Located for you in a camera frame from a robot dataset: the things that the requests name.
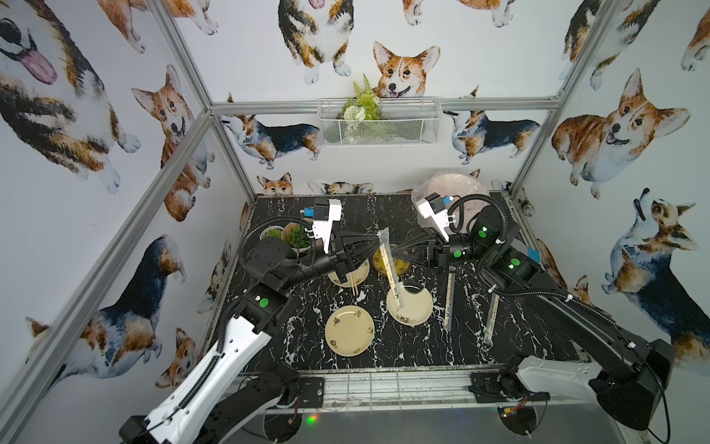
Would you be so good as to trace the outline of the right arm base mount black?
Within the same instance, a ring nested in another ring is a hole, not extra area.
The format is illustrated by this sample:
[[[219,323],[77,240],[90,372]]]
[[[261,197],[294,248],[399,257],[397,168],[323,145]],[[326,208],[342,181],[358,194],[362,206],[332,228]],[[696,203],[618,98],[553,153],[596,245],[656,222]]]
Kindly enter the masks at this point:
[[[471,392],[477,403],[503,403],[503,401],[549,401],[546,392],[532,392],[512,374],[500,372],[473,372],[470,375]]]

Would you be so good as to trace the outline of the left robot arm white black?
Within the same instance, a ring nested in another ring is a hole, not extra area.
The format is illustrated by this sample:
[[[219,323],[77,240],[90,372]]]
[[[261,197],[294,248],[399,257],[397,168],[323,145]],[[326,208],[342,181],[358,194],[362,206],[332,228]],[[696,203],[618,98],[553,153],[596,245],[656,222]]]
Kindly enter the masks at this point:
[[[133,416],[121,427],[125,443],[222,443],[255,416],[290,396],[298,373],[287,364],[273,364],[237,392],[227,389],[264,349],[300,305],[292,289],[336,273],[356,270],[383,241],[378,234],[341,231],[338,223],[302,218],[310,249],[299,256],[278,238],[259,237],[276,218],[249,231],[238,258],[250,278],[246,292],[223,308],[216,342],[177,390],[147,416]]]

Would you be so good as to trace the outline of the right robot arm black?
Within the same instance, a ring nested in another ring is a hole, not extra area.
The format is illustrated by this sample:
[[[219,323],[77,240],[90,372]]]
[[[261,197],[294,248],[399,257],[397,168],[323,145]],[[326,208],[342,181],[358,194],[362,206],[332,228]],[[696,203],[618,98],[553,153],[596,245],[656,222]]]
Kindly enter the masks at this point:
[[[476,397],[528,400],[556,394],[593,403],[630,429],[649,428],[657,407],[667,404],[675,362],[667,342],[648,342],[623,329],[515,247],[520,226],[501,192],[459,199],[430,194],[414,207],[423,232],[397,246],[395,257],[445,271],[472,265],[484,290],[543,314],[592,359],[574,364],[518,353],[496,373],[473,378],[470,390]]]

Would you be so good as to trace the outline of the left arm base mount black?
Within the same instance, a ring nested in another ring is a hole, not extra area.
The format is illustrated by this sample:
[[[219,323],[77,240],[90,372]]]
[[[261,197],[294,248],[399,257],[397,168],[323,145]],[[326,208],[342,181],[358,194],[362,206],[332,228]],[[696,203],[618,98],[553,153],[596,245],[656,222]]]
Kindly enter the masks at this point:
[[[268,382],[266,377],[258,377],[244,390],[256,396],[254,406],[266,404],[267,409],[321,408],[325,401],[323,377],[299,377],[290,382],[281,379]]]

